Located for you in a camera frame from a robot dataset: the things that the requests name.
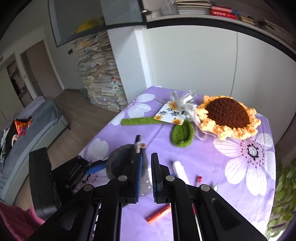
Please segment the grey dotted pen holder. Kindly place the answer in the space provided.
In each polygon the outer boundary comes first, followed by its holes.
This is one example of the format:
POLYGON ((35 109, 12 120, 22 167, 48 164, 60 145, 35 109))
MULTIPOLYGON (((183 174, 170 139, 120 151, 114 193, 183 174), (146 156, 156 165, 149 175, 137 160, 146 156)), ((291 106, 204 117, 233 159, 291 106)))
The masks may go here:
MULTIPOLYGON (((148 166, 148 158, 145 151, 146 145, 142 144, 141 154, 142 154, 142 178, 140 184, 140 195, 146 196, 152 190, 152 181, 151 181, 151 170, 148 166)), ((111 180, 114 177, 120 176, 123 174, 124 168, 131 163, 133 153, 133 145, 127 144, 120 146, 115 149, 109 155, 106 162, 106 174, 107 177, 111 180)))

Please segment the pink patterned pen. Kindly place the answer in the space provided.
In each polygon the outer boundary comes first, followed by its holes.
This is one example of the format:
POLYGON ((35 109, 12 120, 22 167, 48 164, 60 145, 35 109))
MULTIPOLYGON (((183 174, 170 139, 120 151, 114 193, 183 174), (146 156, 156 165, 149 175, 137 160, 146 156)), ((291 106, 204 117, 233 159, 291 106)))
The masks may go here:
POLYGON ((142 141, 142 136, 137 135, 134 143, 134 152, 140 153, 142 149, 146 149, 147 145, 142 141))

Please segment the white correction pen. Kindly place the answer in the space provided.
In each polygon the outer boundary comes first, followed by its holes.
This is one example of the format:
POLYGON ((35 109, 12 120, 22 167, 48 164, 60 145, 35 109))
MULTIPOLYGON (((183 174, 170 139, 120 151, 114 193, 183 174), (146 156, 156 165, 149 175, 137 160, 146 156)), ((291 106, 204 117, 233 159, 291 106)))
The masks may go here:
POLYGON ((173 162, 173 171, 179 179, 183 180, 187 185, 190 184, 188 177, 185 173, 184 166, 179 161, 173 162))

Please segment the orange highlighter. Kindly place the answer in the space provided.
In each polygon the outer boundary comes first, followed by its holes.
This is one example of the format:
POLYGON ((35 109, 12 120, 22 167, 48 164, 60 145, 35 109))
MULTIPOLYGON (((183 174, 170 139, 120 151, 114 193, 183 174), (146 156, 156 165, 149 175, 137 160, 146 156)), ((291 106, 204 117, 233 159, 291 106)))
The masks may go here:
POLYGON ((165 216, 166 214, 168 214, 171 211, 171 205, 168 204, 166 206, 164 206, 162 209, 160 209, 159 211, 157 211, 156 213, 152 214, 151 216, 149 216, 148 218, 146 218, 146 221, 149 225, 155 223, 158 219, 162 218, 163 216, 165 216))

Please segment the red capped clear pen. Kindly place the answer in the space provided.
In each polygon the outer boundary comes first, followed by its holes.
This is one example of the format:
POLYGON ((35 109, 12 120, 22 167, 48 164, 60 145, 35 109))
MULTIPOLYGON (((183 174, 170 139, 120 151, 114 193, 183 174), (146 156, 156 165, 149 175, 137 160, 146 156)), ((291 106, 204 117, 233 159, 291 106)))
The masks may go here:
POLYGON ((199 187, 202 183, 203 177, 202 176, 197 176, 196 177, 196 182, 195 182, 195 186, 199 187))

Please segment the green crochet stem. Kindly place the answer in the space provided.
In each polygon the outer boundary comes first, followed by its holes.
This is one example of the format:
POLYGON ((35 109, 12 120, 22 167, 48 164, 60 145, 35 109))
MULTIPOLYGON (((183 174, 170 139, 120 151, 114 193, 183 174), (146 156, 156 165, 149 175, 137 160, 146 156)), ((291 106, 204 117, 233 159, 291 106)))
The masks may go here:
POLYGON ((123 118, 121 120, 122 126, 143 126, 143 125, 156 125, 164 124, 161 120, 155 120, 153 117, 145 118, 123 118))

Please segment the sunflower gift card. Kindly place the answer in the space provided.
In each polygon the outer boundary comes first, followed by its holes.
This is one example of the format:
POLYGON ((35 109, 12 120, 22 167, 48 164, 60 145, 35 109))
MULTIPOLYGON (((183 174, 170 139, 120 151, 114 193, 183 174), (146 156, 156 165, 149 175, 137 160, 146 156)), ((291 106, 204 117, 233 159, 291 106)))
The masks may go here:
POLYGON ((186 118, 185 112, 180 110, 174 101, 168 101, 153 117, 156 121, 182 125, 186 118))

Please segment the grey sofa bed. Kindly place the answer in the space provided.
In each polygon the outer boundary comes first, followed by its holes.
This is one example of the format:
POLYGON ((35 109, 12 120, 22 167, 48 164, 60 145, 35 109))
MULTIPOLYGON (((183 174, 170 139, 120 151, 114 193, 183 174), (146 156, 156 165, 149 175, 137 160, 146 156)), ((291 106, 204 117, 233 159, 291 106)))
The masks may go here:
POLYGON ((17 118, 33 119, 25 134, 12 144, 15 123, 1 131, 1 202, 13 205, 16 196, 29 174, 29 153, 49 147, 69 127, 56 104, 43 97, 34 100, 17 118))

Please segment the orange snack bag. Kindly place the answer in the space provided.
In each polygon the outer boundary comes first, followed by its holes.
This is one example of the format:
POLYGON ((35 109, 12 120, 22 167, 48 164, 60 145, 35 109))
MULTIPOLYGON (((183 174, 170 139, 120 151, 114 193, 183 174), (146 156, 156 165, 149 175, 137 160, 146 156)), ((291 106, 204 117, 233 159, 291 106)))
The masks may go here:
POLYGON ((18 136, 24 136, 26 129, 32 124, 32 117, 30 116, 27 119, 15 119, 15 126, 18 136))

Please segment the purple floral tablecloth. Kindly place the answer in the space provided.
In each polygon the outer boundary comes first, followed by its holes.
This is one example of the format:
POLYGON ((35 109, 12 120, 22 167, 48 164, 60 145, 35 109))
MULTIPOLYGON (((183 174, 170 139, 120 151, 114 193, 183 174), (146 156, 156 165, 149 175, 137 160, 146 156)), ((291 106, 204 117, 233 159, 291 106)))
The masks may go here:
POLYGON ((157 153, 168 167, 179 161, 191 185, 196 178, 216 186, 218 193, 260 232, 265 233, 271 214, 276 178, 275 150, 268 119, 261 120, 256 136, 247 140, 212 136, 194 138, 191 145, 179 148, 171 143, 169 123, 123 126, 124 118, 152 117, 170 99, 170 89, 150 87, 121 111, 80 152, 88 161, 105 160, 115 149, 133 144, 137 135, 147 145, 147 155, 157 153))

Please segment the tall stack of books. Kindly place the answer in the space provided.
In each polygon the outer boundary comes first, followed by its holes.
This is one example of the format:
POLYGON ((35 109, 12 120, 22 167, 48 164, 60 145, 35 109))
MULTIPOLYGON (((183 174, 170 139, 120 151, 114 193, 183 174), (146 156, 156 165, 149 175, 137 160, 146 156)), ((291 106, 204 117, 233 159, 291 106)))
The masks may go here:
POLYGON ((119 113, 128 102, 107 31, 73 41, 90 103, 119 113))

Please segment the wooden door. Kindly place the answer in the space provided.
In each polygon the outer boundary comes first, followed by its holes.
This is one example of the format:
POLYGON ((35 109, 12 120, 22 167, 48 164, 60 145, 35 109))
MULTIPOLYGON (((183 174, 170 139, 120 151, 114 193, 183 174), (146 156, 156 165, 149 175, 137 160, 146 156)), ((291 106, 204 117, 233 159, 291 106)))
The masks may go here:
POLYGON ((27 76, 37 96, 54 100, 62 93, 53 70, 44 41, 40 41, 21 54, 27 76))

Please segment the green potted plant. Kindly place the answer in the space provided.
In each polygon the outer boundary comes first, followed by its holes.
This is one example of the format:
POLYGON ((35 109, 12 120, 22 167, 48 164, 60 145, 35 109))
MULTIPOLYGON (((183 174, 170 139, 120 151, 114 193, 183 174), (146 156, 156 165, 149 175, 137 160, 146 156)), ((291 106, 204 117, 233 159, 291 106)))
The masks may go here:
POLYGON ((280 148, 275 148, 276 184, 271 215, 265 236, 279 238, 295 216, 295 158, 287 166, 282 164, 280 148))

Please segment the white bookshelf cabinet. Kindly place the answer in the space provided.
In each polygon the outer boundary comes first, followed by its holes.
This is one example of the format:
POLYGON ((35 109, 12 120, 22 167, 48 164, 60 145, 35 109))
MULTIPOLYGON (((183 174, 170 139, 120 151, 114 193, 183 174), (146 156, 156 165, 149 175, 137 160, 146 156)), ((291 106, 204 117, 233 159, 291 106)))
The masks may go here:
POLYGON ((269 120, 279 140, 295 116, 295 51, 219 16, 147 21, 141 1, 101 1, 128 102, 151 86, 227 95, 269 120))

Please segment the yellow plush toy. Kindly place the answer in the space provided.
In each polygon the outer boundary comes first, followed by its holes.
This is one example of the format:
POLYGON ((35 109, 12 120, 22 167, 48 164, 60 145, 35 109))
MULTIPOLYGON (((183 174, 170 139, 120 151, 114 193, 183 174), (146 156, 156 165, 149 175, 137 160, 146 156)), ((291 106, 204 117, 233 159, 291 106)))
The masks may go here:
POLYGON ((104 24, 105 24, 104 18, 91 19, 84 22, 82 25, 78 26, 77 28, 75 28, 72 33, 73 34, 80 33, 89 29, 101 27, 104 24))

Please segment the glass cabinet door left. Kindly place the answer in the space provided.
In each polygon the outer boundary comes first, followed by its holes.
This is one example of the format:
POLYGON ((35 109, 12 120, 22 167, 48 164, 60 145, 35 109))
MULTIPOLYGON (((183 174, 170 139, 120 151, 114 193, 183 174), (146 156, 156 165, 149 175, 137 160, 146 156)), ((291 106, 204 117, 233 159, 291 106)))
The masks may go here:
POLYGON ((143 25, 148 10, 143 1, 48 1, 57 47, 100 31, 143 25))

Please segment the red book stack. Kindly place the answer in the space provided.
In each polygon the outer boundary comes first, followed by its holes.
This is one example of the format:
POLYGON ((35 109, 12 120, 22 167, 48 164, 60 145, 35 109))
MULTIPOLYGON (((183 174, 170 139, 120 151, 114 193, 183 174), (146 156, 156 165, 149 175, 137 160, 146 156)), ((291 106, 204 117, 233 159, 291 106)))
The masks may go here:
POLYGON ((237 20, 239 16, 237 11, 219 6, 211 6, 210 14, 213 16, 220 16, 234 20, 237 20))

